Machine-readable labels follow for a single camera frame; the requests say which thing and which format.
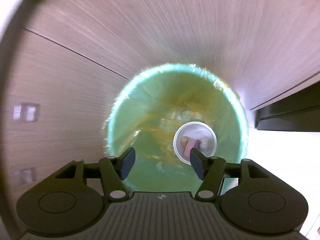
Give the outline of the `clear plastic bag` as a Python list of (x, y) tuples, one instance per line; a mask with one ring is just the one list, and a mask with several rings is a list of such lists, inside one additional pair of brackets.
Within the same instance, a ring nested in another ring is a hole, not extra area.
[(210, 149), (210, 139), (208, 137), (202, 137), (199, 139), (198, 149), (202, 153), (206, 153)]

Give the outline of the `white instant noodle bowl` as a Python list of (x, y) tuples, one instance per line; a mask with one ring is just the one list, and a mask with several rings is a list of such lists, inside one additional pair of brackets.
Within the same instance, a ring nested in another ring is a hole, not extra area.
[(196, 148), (205, 157), (211, 157), (217, 149), (217, 137), (211, 127), (199, 121), (183, 124), (175, 133), (173, 149), (181, 162), (191, 165), (191, 149)]

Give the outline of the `ginger root piece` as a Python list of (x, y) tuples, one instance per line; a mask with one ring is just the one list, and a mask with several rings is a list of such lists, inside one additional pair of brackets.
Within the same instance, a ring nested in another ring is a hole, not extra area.
[(183, 148), (184, 150), (185, 150), (186, 148), (189, 148), (189, 146), (188, 146), (189, 140), (190, 140), (189, 137), (186, 137), (186, 136), (181, 137), (180, 142), (181, 142), (181, 146), (182, 146), (182, 148)]

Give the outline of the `purple pink snack wrapper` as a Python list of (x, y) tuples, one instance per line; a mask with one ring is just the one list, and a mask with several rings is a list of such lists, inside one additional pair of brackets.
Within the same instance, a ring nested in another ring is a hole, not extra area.
[(186, 148), (186, 149), (184, 150), (184, 154), (183, 154), (183, 155), (184, 155), (185, 157), (190, 157), (191, 149), (192, 149), (192, 148), (198, 149), (198, 143), (199, 143), (199, 140), (190, 139), (190, 140), (189, 140), (189, 143), (188, 143), (189, 148)]

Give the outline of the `green trash bin with liner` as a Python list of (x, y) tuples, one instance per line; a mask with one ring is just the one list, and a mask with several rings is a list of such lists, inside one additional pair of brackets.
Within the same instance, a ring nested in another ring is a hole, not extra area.
[(215, 155), (239, 163), (247, 153), (248, 122), (236, 93), (194, 64), (164, 64), (135, 76), (121, 91), (106, 120), (109, 155), (136, 150), (124, 185), (131, 191), (196, 192), (201, 181), (174, 151), (174, 135), (186, 123), (208, 125)]

